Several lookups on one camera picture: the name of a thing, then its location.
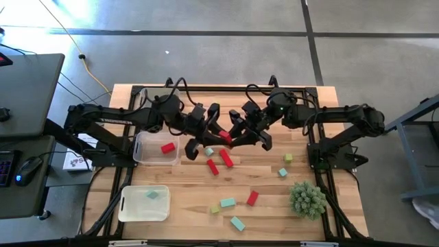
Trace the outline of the black computer mouse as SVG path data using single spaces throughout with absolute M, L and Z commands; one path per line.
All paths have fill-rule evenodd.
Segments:
M 19 187 L 25 187 L 30 184 L 42 164 L 43 160 L 38 156 L 28 158 L 16 173 L 15 184 Z

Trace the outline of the person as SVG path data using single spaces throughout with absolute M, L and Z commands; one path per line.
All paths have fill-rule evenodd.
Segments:
M 414 198 L 412 200 L 412 205 L 420 215 L 429 220 L 430 224 L 435 229 L 439 230 L 439 206 L 433 205 L 428 201 L 419 198 Z

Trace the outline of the grey metal bracket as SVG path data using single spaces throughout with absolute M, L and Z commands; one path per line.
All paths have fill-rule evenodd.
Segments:
M 337 242 L 300 242 L 300 247 L 339 247 Z
M 108 247 L 144 247 L 147 246 L 145 240 L 115 240 L 109 241 Z

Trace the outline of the black keyboard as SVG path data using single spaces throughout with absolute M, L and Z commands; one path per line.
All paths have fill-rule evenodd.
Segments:
M 19 150 L 0 151 L 0 187 L 10 186 L 20 155 Z

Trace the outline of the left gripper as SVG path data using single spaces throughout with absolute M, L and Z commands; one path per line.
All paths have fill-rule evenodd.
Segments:
M 220 117 L 220 105 L 213 103 L 207 110 L 207 120 L 204 113 L 201 114 L 186 114 L 180 113 L 176 115 L 174 119 L 174 129 L 177 132 L 175 136 L 191 135 L 195 138 L 189 139 L 185 146 L 185 154 L 189 160 L 194 161 L 198 156 L 198 146 L 203 147 L 211 145 L 227 145 L 227 141 L 217 136 L 208 135 L 201 137 L 207 130 L 210 130 L 213 134 L 218 135 L 221 131 L 224 131 L 217 120 Z

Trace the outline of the grey desk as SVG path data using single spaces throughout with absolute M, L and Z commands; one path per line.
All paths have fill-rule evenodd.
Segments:
M 17 55 L 0 67 L 0 108 L 10 118 L 0 121 L 0 138 L 35 137 L 43 133 L 54 97 L 63 54 Z

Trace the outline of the dark desk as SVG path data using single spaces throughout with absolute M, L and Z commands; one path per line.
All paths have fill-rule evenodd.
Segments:
M 46 183 L 55 144 L 56 142 L 52 136 L 0 143 L 0 151 L 21 151 L 10 186 L 0 187 L 0 220 L 38 217 L 46 210 L 45 203 L 49 191 Z M 14 181 L 16 173 L 22 164 L 32 156 L 42 158 L 43 164 L 39 167 L 30 184 L 19 187 Z

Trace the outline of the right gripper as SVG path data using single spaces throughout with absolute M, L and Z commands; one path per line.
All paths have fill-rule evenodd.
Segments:
M 264 111 L 246 112 L 245 122 L 245 119 L 236 110 L 230 110 L 229 117 L 233 126 L 228 133 L 234 139 L 229 145 L 231 148 L 256 145 L 258 142 L 262 143 L 262 148 L 265 151 L 272 148 L 272 137 L 264 130 L 268 130 L 274 122 L 273 115 Z

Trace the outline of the white printed paper sign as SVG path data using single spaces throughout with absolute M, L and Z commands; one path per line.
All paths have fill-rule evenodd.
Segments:
M 87 134 L 79 134 L 78 138 L 90 144 L 94 148 L 97 145 L 97 140 Z M 69 172 L 94 170 L 92 160 L 84 159 L 83 156 L 69 148 L 67 149 L 62 169 Z

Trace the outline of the long red block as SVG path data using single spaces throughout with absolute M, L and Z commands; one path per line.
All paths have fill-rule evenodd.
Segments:
M 221 149 L 219 151 L 219 155 L 221 156 L 224 164 L 228 167 L 228 168 L 232 168 L 234 163 L 231 159 L 231 157 L 229 156 L 228 152 L 225 149 Z
M 214 161 L 212 159 L 208 159 L 206 161 L 206 164 L 208 165 L 210 171 L 212 172 L 212 174 L 214 176 L 219 174 L 219 170 L 217 169 L 217 167 L 216 167 L 216 165 L 215 165 L 215 163 L 214 163 Z

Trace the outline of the clear plastic bin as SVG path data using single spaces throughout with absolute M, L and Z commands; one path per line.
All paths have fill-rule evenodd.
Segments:
M 142 165 L 176 165 L 180 159 L 179 137 L 168 132 L 139 132 L 134 142 L 133 159 Z M 162 147 L 173 146 L 164 153 Z

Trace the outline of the black aluminium table frame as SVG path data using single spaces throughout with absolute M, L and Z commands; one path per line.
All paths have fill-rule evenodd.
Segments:
M 231 128 L 229 110 L 241 114 L 241 106 L 248 101 L 239 86 L 202 85 L 201 91 L 192 91 L 195 102 L 206 107 L 212 103 L 221 105 L 219 124 Z M 132 185 L 166 185 L 171 194 L 170 213 L 162 222 L 128 222 L 123 224 L 123 239 L 205 239 L 205 240 L 324 240 L 322 220 L 306 220 L 297 217 L 289 209 L 289 188 L 295 182 L 308 180 L 315 183 L 314 172 L 308 165 L 309 137 L 302 130 L 290 130 L 279 122 L 268 130 L 273 147 L 266 152 L 258 145 L 247 145 L 227 150 L 234 166 L 227 168 L 217 154 L 222 146 L 214 147 L 212 157 L 219 174 L 214 176 L 206 164 L 204 149 L 197 159 L 185 158 L 184 150 L 177 165 L 134 168 Z M 283 160 L 292 154 L 291 163 Z M 286 177 L 278 170 L 285 168 Z M 96 175 L 91 185 L 83 219 L 83 231 L 89 230 L 107 207 L 112 196 L 115 178 L 126 175 L 126 170 L 116 175 L 114 167 L 108 167 Z M 343 212 L 363 235 L 368 229 L 355 178 L 344 170 L 333 171 L 338 203 Z M 254 206 L 246 204 L 251 191 L 259 197 Z M 220 200 L 234 198 L 237 204 L 212 214 L 211 206 Z M 230 219 L 236 216 L 245 225 L 238 231 Z

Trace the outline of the blue-grey metal table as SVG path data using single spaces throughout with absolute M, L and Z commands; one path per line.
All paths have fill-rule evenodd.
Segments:
M 421 121 L 439 114 L 439 94 L 391 121 L 385 133 L 395 130 L 403 146 L 415 189 L 401 194 L 402 200 L 439 195 L 439 120 Z

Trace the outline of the green artificial plant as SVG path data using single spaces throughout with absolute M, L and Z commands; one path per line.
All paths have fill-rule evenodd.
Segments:
M 298 217 L 317 220 L 326 212 L 326 205 L 325 194 L 308 181 L 294 183 L 289 190 L 289 206 Z

